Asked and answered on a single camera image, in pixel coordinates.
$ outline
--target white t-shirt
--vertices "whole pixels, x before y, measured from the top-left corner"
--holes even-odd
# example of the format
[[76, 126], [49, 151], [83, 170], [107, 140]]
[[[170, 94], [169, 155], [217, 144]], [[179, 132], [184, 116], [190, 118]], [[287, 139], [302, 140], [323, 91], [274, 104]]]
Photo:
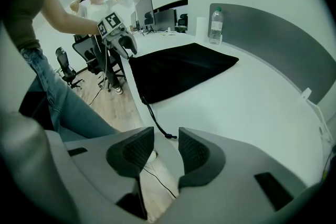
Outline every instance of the white t-shirt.
[[112, 12], [112, 6], [114, 6], [115, 3], [116, 0], [106, 0], [98, 5], [91, 3], [83, 5], [80, 3], [77, 15], [98, 22]]

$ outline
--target paper roll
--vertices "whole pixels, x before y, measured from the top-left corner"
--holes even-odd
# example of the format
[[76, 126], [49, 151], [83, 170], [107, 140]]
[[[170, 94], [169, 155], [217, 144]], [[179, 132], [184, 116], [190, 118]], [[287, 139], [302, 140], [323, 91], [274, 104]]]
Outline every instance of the paper roll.
[[205, 17], [197, 17], [196, 21], [196, 40], [205, 41], [208, 35], [209, 20]]

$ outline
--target gray desk divider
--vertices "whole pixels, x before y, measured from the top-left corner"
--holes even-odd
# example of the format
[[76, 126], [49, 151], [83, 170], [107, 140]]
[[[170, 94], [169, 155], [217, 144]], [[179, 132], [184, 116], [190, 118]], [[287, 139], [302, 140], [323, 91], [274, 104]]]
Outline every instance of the gray desk divider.
[[336, 80], [336, 62], [326, 49], [298, 26], [256, 8], [212, 3], [224, 14], [223, 41], [269, 63], [301, 91], [312, 90], [310, 100], [318, 103]]

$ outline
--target jeans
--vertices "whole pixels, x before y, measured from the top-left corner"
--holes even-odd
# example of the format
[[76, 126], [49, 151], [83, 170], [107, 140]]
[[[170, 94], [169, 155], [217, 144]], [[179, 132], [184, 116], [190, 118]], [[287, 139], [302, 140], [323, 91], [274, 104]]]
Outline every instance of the jeans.
[[37, 75], [29, 91], [46, 92], [52, 124], [63, 141], [119, 132], [103, 120], [53, 71], [41, 49], [22, 49], [20, 53]]
[[120, 55], [115, 50], [106, 50], [106, 47], [103, 43], [101, 43], [101, 36], [92, 36], [91, 37], [93, 43], [93, 52], [97, 57], [98, 64], [102, 70], [105, 72], [106, 67], [106, 77], [109, 83], [112, 85], [113, 88], [119, 88], [120, 82], [116, 73], [113, 71], [113, 64], [111, 64], [110, 57], [107, 54], [107, 51], [110, 52], [111, 56], [116, 60], [118, 66], [120, 67], [121, 71], [124, 73], [123, 66], [121, 63]]

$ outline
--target olive green top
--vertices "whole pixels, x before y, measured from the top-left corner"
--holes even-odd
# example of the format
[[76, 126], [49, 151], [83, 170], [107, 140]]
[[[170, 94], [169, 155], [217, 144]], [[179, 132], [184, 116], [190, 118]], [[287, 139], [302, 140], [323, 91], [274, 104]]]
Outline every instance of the olive green top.
[[39, 48], [33, 19], [41, 11], [44, 0], [13, 0], [4, 18], [5, 28], [18, 50]]

